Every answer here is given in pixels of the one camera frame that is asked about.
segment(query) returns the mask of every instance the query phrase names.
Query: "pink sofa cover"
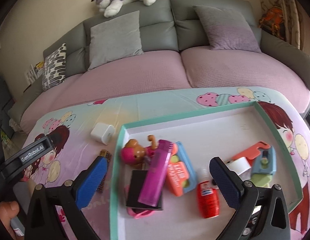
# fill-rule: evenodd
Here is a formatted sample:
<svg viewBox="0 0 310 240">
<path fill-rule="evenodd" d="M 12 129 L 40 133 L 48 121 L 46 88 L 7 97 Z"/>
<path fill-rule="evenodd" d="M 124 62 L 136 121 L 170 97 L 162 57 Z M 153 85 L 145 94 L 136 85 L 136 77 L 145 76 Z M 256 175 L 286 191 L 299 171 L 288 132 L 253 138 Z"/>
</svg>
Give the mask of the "pink sofa cover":
<svg viewBox="0 0 310 240">
<path fill-rule="evenodd" d="M 145 52 L 71 76 L 62 84 L 43 92 L 25 111 L 20 126 L 29 133 L 46 113 L 64 107 L 99 99 L 184 88 L 191 86 L 178 52 Z"/>
<path fill-rule="evenodd" d="M 264 53 L 208 48 L 194 47 L 181 53 L 193 88 L 266 87 L 281 92 L 299 113 L 306 110 L 310 91 L 286 65 Z"/>
</svg>

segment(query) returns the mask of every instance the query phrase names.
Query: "red bottle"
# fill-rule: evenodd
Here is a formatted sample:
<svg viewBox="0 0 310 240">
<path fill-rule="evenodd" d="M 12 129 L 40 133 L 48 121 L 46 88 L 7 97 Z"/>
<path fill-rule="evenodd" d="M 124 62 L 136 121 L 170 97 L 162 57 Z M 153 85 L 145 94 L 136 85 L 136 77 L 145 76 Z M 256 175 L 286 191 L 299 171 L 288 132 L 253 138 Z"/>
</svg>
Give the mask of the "red bottle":
<svg viewBox="0 0 310 240">
<path fill-rule="evenodd" d="M 213 218 L 219 215 L 218 191 L 212 188 L 207 169 L 197 171 L 199 184 L 197 186 L 197 201 L 199 212 L 203 218 Z"/>
</svg>

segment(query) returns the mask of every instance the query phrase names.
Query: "sofa backrest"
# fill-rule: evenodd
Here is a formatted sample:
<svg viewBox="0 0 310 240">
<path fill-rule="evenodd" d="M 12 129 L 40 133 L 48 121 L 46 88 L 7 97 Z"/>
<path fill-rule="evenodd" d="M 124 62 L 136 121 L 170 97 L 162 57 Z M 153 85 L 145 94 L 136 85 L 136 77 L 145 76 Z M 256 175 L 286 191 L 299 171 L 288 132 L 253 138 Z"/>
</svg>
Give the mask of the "sofa backrest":
<svg viewBox="0 0 310 240">
<path fill-rule="evenodd" d="M 151 6 L 137 1 L 124 5 L 119 13 L 105 18 L 99 13 L 84 20 L 50 47 L 44 50 L 46 58 L 66 43 L 66 77 L 85 73 L 89 67 L 90 28 L 121 15 L 139 11 L 139 29 L 143 51 L 181 51 L 196 46 L 209 45 L 207 36 L 192 8 L 206 5 L 240 11 L 251 26 L 260 43 L 261 29 L 256 27 L 252 6 L 244 0 L 157 0 Z"/>
<path fill-rule="evenodd" d="M 233 9 L 241 12 L 251 26 L 255 37 L 260 43 L 261 30 L 257 28 L 253 9 L 248 1 L 244 0 L 170 0 L 175 20 L 179 50 L 196 46 L 209 45 L 205 31 L 193 9 L 193 5 L 212 6 L 217 8 Z"/>
</svg>

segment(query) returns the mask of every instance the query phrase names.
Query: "pink cheek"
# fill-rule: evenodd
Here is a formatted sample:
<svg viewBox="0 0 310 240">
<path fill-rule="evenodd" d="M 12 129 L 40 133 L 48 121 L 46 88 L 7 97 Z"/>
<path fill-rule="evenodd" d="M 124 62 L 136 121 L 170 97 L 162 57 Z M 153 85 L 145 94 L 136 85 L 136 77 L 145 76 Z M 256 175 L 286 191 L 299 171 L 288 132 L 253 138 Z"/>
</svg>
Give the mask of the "pink cheek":
<svg viewBox="0 0 310 240">
<path fill-rule="evenodd" d="M 288 132 L 286 134 L 286 140 L 289 142 L 293 141 L 293 133 L 292 132 Z"/>
</svg>

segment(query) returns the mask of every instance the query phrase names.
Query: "gray leather sofa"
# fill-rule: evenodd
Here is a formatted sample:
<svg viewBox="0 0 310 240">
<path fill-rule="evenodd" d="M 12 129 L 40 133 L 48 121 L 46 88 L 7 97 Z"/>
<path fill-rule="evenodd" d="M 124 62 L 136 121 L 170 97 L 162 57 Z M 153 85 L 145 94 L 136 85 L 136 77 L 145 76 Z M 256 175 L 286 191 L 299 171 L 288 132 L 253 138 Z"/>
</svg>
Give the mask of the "gray leather sofa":
<svg viewBox="0 0 310 240">
<path fill-rule="evenodd" d="M 263 54 L 244 51 L 219 51 L 216 54 L 216 51 L 208 50 L 207 36 L 192 5 L 240 11 L 251 26 Z M 157 0 L 148 7 L 137 1 L 124 5 L 115 17 L 137 10 L 140 13 L 143 55 L 110 62 L 87 72 L 90 28 L 110 19 L 98 14 L 84 20 L 43 52 L 45 58 L 66 42 L 65 82 L 42 92 L 39 78 L 9 111 L 10 117 L 24 131 L 30 132 L 41 116 L 66 106 L 190 87 L 268 87 L 284 94 L 300 113 L 309 105 L 310 57 L 257 28 L 248 1 Z M 113 91 L 123 81 L 112 71 L 125 75 L 126 65 L 135 66 L 139 62 L 142 64 L 139 67 L 144 69 L 134 70 L 136 79 L 132 78 L 126 87 Z M 96 76 L 103 82 L 94 79 Z"/>
</svg>

